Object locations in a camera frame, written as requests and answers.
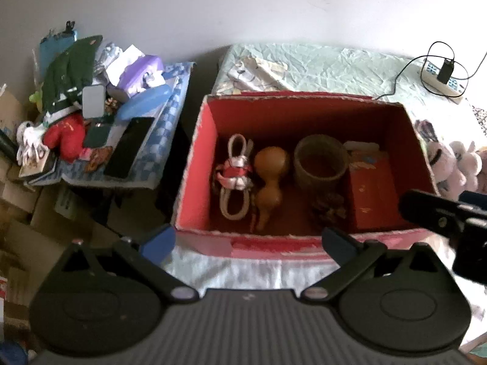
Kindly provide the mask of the small red patterned box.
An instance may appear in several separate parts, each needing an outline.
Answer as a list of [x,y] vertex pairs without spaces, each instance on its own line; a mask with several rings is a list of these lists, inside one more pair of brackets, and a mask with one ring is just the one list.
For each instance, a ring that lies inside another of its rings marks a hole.
[[357,231],[392,231],[405,221],[386,152],[376,143],[347,141],[348,171],[354,226]]

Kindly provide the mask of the brown pine cone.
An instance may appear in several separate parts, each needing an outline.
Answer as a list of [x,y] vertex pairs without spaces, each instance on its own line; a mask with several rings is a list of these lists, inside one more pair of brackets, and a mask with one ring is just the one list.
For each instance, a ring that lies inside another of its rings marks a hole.
[[311,203],[314,216],[320,222],[338,224],[347,220],[348,211],[342,194],[328,192],[318,195]]

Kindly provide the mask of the round woven basket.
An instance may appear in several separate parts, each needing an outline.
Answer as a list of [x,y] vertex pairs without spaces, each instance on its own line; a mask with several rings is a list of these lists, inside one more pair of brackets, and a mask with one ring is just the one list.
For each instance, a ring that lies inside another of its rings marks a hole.
[[296,182],[308,191],[334,190],[348,170],[345,147],[324,134],[304,137],[294,151]]

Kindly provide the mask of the wooden gourd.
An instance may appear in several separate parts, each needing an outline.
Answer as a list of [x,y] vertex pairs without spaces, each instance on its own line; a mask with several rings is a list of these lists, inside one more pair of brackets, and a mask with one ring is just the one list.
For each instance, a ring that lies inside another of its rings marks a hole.
[[280,147],[264,148],[254,158],[254,170],[264,183],[255,195],[258,231],[263,231],[272,211],[282,203],[280,180],[287,173],[288,165],[288,154]]

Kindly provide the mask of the pink plush rabbit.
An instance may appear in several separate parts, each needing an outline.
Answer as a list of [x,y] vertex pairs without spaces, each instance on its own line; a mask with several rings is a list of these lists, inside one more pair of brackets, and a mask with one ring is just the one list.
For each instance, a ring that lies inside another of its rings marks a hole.
[[423,150],[440,196],[457,201],[465,191],[476,192],[482,160],[475,151],[475,143],[468,147],[461,141],[445,143],[437,137],[428,120],[416,120],[414,128],[423,140]]

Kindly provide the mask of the blue checkered cloth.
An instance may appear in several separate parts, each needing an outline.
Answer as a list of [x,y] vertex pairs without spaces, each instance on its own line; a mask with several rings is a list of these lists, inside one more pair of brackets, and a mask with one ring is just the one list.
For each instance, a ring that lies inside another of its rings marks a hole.
[[153,123],[149,136],[126,179],[106,176],[102,167],[95,172],[87,173],[86,163],[78,161],[72,164],[59,163],[55,180],[64,181],[72,186],[155,189],[163,176],[194,65],[193,62],[183,62],[171,64],[165,69],[163,76],[173,84],[173,94],[163,103],[159,119]]

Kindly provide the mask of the large red cardboard box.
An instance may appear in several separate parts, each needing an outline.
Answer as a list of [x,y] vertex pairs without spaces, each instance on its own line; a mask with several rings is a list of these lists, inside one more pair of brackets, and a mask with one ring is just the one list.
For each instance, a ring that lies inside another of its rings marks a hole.
[[207,96],[175,206],[182,239],[207,256],[322,259],[334,228],[406,249],[429,236],[400,196],[435,193],[406,109],[368,96]]

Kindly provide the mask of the black smartphone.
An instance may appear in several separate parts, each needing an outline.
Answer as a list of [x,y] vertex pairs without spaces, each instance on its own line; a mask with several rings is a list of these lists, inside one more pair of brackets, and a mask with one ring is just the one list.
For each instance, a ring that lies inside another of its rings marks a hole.
[[138,117],[130,121],[104,168],[105,176],[119,180],[129,176],[139,150],[153,126],[153,121],[153,117]]

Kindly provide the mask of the green patterned bed sheet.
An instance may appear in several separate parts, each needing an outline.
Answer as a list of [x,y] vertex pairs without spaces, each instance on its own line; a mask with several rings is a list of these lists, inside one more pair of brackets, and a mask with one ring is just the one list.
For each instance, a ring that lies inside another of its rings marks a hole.
[[[482,95],[469,95],[460,104],[425,91],[419,81],[419,64],[409,57],[371,50],[322,44],[235,44],[219,65],[213,93],[230,95],[244,90],[229,73],[247,57],[263,58],[286,66],[282,87],[298,92],[331,91],[382,96],[394,92],[412,120],[427,119],[437,134],[450,141],[486,144],[486,113]],[[177,279],[199,292],[210,287],[237,289],[302,290],[336,270],[327,260],[250,260],[204,256],[183,240],[163,262]]]

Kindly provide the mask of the red plush toy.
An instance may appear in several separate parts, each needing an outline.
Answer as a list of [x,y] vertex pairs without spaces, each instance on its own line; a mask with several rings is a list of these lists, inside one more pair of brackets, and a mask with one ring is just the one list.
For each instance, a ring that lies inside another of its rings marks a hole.
[[44,134],[43,143],[49,149],[58,148],[60,159],[73,163],[82,153],[85,136],[84,119],[80,113],[75,113],[51,125]]

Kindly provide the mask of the black charger adapter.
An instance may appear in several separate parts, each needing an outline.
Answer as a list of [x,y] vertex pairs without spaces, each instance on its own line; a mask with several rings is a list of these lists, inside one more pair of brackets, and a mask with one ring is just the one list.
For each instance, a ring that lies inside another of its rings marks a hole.
[[437,81],[442,84],[448,84],[451,75],[454,71],[455,62],[453,59],[444,59],[443,66],[440,68],[437,74]]

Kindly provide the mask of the blue oval case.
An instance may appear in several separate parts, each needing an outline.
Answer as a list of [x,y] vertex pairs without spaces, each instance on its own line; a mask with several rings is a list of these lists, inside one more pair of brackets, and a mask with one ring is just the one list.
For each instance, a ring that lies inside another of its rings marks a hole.
[[117,111],[115,121],[129,121],[147,115],[152,110],[158,110],[164,105],[173,94],[173,90],[168,85],[146,89],[138,93],[125,102]]

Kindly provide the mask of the grey small mirror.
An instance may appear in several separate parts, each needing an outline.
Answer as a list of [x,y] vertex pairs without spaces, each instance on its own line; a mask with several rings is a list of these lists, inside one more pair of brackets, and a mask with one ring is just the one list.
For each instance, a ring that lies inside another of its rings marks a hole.
[[82,90],[82,116],[85,120],[101,118],[105,112],[106,90],[102,84],[84,87]]

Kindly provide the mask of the purple tissue pack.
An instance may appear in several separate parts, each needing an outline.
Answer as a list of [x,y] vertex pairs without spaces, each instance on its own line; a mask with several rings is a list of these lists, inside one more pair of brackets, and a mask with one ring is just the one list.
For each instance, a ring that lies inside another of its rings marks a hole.
[[163,78],[163,69],[163,62],[159,56],[139,57],[124,69],[116,86],[107,87],[107,94],[117,101],[127,102],[147,89],[164,85],[166,81]]

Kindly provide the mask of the dark green cloth item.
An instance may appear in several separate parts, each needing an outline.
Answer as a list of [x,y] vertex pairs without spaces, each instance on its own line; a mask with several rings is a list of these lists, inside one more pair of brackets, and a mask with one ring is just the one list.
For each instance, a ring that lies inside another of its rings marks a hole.
[[93,82],[96,52],[103,36],[89,36],[75,41],[59,54],[47,68],[42,86],[43,110],[54,113],[61,95],[69,98]]

